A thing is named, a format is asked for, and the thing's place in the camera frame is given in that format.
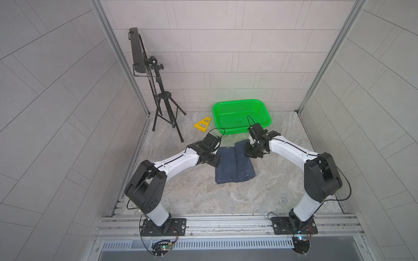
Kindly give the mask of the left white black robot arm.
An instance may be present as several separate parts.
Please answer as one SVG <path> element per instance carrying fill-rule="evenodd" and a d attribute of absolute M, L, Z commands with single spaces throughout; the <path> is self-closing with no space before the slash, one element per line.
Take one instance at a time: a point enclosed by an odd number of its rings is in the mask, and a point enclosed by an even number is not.
<path fill-rule="evenodd" d="M 156 227 L 167 230 L 172 216 L 161 203 L 166 182 L 199 164 L 217 167 L 221 162 L 221 156 L 217 154 L 220 144 L 221 141 L 217 139 L 211 145 L 198 141 L 168 159 L 154 163 L 149 160 L 141 162 L 124 194 Z"/>

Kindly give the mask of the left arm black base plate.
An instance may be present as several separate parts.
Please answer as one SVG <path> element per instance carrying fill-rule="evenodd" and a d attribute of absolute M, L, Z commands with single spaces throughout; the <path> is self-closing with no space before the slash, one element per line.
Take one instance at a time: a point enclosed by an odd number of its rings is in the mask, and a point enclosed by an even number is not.
<path fill-rule="evenodd" d="M 187 225 L 185 218 L 169 217 L 162 226 L 157 226 L 152 220 L 145 219 L 141 225 L 140 234 L 145 237 L 184 236 Z"/>

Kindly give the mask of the dark blue whale pillowcase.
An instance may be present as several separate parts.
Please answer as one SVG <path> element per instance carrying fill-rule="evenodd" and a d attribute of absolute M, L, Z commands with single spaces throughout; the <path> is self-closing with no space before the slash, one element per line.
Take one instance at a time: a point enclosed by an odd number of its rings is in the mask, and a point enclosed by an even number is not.
<path fill-rule="evenodd" d="M 247 143 L 249 139 L 237 142 L 234 147 L 218 149 L 221 162 L 215 170 L 217 184 L 246 182 L 256 176 L 250 158 L 244 154 Z"/>

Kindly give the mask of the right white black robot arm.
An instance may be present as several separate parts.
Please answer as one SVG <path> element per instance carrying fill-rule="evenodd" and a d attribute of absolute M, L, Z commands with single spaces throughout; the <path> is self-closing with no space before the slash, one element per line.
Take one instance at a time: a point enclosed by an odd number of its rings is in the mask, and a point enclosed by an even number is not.
<path fill-rule="evenodd" d="M 328 153 L 304 149 L 276 131 L 268 131 L 256 124 L 248 128 L 251 136 L 244 154 L 262 158 L 271 152 L 279 154 L 303 170 L 305 193 L 289 212 L 289 225 L 295 231 L 305 226 L 318 209 L 343 186 L 339 170 Z"/>

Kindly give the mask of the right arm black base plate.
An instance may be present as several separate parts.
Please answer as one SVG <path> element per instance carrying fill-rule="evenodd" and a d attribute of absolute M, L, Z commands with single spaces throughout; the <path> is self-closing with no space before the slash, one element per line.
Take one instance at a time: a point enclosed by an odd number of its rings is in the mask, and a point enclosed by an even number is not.
<path fill-rule="evenodd" d="M 316 223 L 311 217 L 305 222 L 299 222 L 288 216 L 283 217 L 269 217 L 272 222 L 275 235 L 297 235 L 297 234 L 318 234 Z"/>

